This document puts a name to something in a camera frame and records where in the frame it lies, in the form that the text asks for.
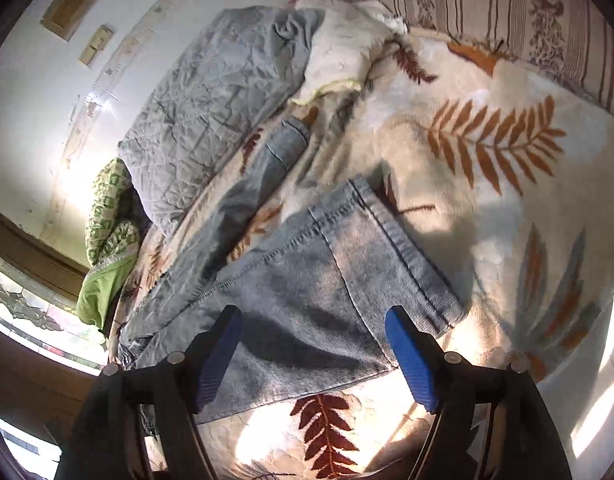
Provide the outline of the white cream cloth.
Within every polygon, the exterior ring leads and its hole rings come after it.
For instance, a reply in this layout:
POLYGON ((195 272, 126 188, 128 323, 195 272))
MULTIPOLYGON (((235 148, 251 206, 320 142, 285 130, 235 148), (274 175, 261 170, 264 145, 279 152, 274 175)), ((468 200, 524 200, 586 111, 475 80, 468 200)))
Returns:
POLYGON ((408 25, 380 1, 297 0, 296 9, 318 9, 304 82, 292 97, 307 105, 327 93, 359 91, 385 44, 408 34, 408 25))

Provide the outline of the grey quilted pillow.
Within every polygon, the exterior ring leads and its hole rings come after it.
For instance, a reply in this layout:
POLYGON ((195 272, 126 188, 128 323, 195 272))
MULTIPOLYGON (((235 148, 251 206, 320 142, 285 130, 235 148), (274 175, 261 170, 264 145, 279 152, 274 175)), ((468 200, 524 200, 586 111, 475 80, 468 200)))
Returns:
POLYGON ((304 81, 318 9, 227 9, 173 63, 118 144, 166 236, 243 141, 304 81))

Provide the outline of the grey-blue denim pants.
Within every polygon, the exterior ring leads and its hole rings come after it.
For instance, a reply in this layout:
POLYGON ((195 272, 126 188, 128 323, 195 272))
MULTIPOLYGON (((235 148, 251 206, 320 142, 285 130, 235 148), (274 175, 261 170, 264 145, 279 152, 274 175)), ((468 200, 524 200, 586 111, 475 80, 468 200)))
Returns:
POLYGON ((384 329, 392 307, 434 336, 464 313, 444 275, 362 178, 325 193, 228 260, 309 136, 296 118, 267 136, 245 176, 120 331, 122 364, 149 367, 188 348, 224 307, 241 310, 242 339, 201 422, 388 373, 396 363, 384 329))

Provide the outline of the wall switch plate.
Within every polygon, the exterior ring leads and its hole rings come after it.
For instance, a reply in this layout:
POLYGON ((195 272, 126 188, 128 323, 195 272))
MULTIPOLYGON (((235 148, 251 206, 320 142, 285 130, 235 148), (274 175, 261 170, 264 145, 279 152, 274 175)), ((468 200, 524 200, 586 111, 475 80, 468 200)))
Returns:
POLYGON ((113 29, 105 25, 101 25, 96 32, 94 32, 89 44, 87 44, 83 49, 79 62, 84 66, 90 66, 94 58, 96 58, 96 56, 106 48, 113 36, 113 29))

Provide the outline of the green patterned quilt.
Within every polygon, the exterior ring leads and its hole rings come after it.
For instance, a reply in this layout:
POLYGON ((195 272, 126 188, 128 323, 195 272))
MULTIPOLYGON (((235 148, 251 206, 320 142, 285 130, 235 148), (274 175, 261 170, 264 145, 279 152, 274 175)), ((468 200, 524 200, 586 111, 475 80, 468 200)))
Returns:
POLYGON ((129 171, 120 158, 112 159, 93 181, 93 202, 84 230, 91 269, 83 279, 76 314, 81 322, 98 330, 103 330, 109 304, 138 258, 138 225, 121 217, 121 205, 127 204, 131 190, 129 171))

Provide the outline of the striped floral bedsheet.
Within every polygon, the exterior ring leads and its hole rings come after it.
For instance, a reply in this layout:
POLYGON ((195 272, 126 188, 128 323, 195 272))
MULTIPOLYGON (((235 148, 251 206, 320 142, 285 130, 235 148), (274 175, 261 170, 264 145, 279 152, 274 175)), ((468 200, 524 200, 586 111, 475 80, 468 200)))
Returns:
POLYGON ((592 0, 379 0, 412 25, 501 50, 614 116, 614 26, 592 0))

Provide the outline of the cream leaf-print fleece blanket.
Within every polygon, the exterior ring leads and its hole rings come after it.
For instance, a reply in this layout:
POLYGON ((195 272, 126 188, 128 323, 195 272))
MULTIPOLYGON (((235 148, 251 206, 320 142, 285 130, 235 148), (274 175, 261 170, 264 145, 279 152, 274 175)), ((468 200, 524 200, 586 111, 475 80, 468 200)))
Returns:
MULTIPOLYGON (((419 34, 388 41, 359 91, 307 105, 291 97, 173 234, 153 223, 120 330, 267 136, 296 118, 307 148, 228 260, 343 182, 365 179, 464 310, 433 336, 475 365, 525 367, 573 476, 600 478, 614 459, 614 116, 521 64, 419 34)), ((432 418, 396 361, 354 385, 196 424, 223 479, 394 478, 432 418)))

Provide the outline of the stained glass window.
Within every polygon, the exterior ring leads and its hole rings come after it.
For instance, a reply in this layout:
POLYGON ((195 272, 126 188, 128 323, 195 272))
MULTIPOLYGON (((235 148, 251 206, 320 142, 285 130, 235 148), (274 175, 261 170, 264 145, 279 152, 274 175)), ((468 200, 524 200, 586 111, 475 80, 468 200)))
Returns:
POLYGON ((93 376, 107 364, 104 336, 72 312, 0 271, 0 332, 52 361, 93 376))

